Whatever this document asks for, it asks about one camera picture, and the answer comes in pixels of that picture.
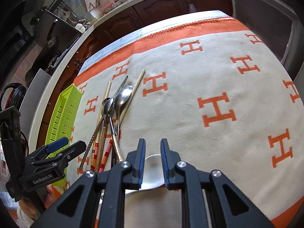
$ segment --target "metal bolt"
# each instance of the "metal bolt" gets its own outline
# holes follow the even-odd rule
[[[222,173],[219,170],[213,170],[212,171],[212,175],[214,177],[220,177],[222,175]]]
[[[86,176],[86,177],[88,177],[88,178],[91,178],[91,177],[93,177],[93,176],[94,176],[94,174],[95,174],[95,172],[94,172],[94,171],[92,171],[92,170],[88,170],[88,171],[85,173],[85,176]]]
[[[128,167],[131,166],[131,164],[130,164],[128,161],[123,161],[123,162],[121,162],[120,165],[121,165],[123,168],[128,168]]]
[[[187,165],[187,163],[184,162],[184,161],[178,161],[178,162],[177,162],[177,166],[180,167],[180,168],[183,168],[183,167],[185,167],[186,165]]]

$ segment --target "tablecloth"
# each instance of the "tablecloth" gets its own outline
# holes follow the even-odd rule
[[[269,48],[239,21],[196,13],[187,22],[187,16],[180,25],[103,49],[84,64],[74,81],[83,97],[71,140],[89,142],[108,81],[113,95],[126,74],[134,85],[145,69],[121,126],[123,157],[139,138],[146,140],[146,156],[159,154],[167,138],[182,160],[207,172],[220,169],[277,227],[286,227],[304,196],[304,109],[297,90]],[[83,173],[81,158],[70,162],[69,185]],[[132,194],[125,227],[181,227],[179,197],[164,189]]]

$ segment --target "lime green tray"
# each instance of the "lime green tray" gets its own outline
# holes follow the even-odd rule
[[[62,137],[67,137],[70,140],[81,97],[82,93],[74,84],[70,85],[67,89],[60,93],[52,113],[49,128],[47,130],[47,138],[45,140],[46,145],[53,143]],[[48,157],[51,158],[56,156],[56,154],[61,152],[63,149],[66,149],[69,145],[70,143],[50,154]],[[53,186],[66,185],[66,182],[67,180],[65,177],[64,179],[53,183]]]

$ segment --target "countertop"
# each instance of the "countertop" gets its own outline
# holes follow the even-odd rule
[[[40,130],[40,125],[42,122],[42,117],[44,115],[45,109],[48,105],[48,101],[51,97],[51,94],[55,88],[55,85],[60,78],[63,70],[66,68],[67,64],[69,63],[70,59],[73,57],[73,55],[76,53],[78,48],[81,46],[81,44],[85,41],[85,39],[103,22],[110,19],[112,16],[115,16],[119,12],[123,11],[124,9],[127,9],[139,2],[142,2],[144,0],[130,0],[125,3],[122,3],[109,13],[101,16],[100,18],[97,18],[97,21],[87,30],[85,31],[77,40],[77,42],[74,43],[74,45],[70,48],[70,50],[67,52],[65,57],[62,59],[60,65],[57,67],[56,71],[52,75],[51,79],[49,80],[42,97],[39,101],[39,104],[37,106],[37,110],[31,125],[31,130],[28,138],[28,144],[29,144],[29,153],[33,152],[36,149],[37,144],[37,138]]]

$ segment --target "orange stitching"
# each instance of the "orange stitching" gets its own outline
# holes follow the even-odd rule
[[[122,51],[123,49],[126,49],[128,47],[131,47],[135,42],[138,42],[138,41],[143,41],[143,40],[146,40],[148,38],[152,38],[152,37],[155,37],[156,35],[159,35],[159,34],[163,34],[164,32],[171,32],[171,31],[175,31],[175,30],[178,30],[180,28],[185,28],[185,27],[188,27],[188,26],[193,26],[193,25],[201,25],[201,24],[205,24],[205,23],[216,23],[216,22],[222,22],[222,21],[238,21],[236,19],[234,19],[233,17],[231,16],[225,16],[225,17],[218,17],[218,18],[212,18],[212,19],[206,19],[206,20],[202,20],[202,21],[196,21],[196,22],[190,22],[190,23],[187,23],[187,24],[183,24],[183,25],[179,25],[179,26],[175,26],[175,27],[171,27],[171,28],[168,28],[166,30],[162,30],[160,32],[156,32],[156,33],[153,33],[151,35],[148,35],[148,36],[145,36],[141,39],[138,39],[128,45],[125,45],[124,47],[112,52],[111,54],[105,56],[104,58],[100,59],[98,62],[94,63],[92,66],[90,66],[89,68],[87,68],[85,71],[83,71],[80,75],[82,75],[83,73],[89,71],[89,69],[93,68],[96,64],[104,61],[105,59],[108,59],[109,57],[111,57],[113,54],[115,53],[118,53],[119,51]]]

